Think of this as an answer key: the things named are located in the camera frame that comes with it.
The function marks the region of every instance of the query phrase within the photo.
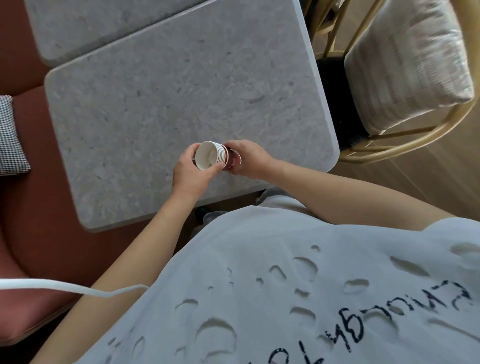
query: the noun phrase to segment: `person's left hand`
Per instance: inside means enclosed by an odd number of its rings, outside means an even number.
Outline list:
[[[195,143],[189,146],[182,153],[173,169],[172,194],[190,196],[195,201],[204,194],[211,179],[221,172],[225,166],[223,162],[219,162],[207,170],[199,170],[192,161],[199,145],[200,143]]]

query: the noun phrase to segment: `black shoe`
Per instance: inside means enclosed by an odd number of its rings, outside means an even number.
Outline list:
[[[213,211],[209,209],[207,206],[200,206],[200,207],[197,207],[193,213],[195,214],[195,218],[197,219],[197,222],[200,225],[202,225],[204,223],[204,216],[209,212],[213,212]]]

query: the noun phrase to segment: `gray stone table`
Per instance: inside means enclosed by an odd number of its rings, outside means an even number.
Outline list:
[[[205,0],[24,1],[40,56],[57,66]]]
[[[251,139],[322,171],[338,159],[297,0],[202,3],[52,70],[45,87],[89,230],[157,212],[194,142]],[[199,205],[265,187],[223,172]]]

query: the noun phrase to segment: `hand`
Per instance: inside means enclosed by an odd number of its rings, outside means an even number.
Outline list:
[[[173,169],[172,194],[179,194],[184,197],[192,197],[197,201],[206,191],[209,182],[225,164],[223,162],[211,166],[207,170],[199,170],[192,161],[200,143],[189,146],[180,156],[177,165]]]
[[[250,140],[230,140],[224,145],[237,151],[241,156],[241,164],[229,170],[233,174],[264,180],[269,169],[276,162],[276,159],[265,152],[261,146]]]

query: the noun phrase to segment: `sofa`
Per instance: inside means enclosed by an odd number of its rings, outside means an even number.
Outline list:
[[[0,278],[45,278],[91,286],[148,221],[98,232],[79,223],[58,149],[23,1],[0,12],[0,95],[13,96],[28,173],[0,177]],[[68,310],[78,295],[0,291],[0,346],[15,344]]]

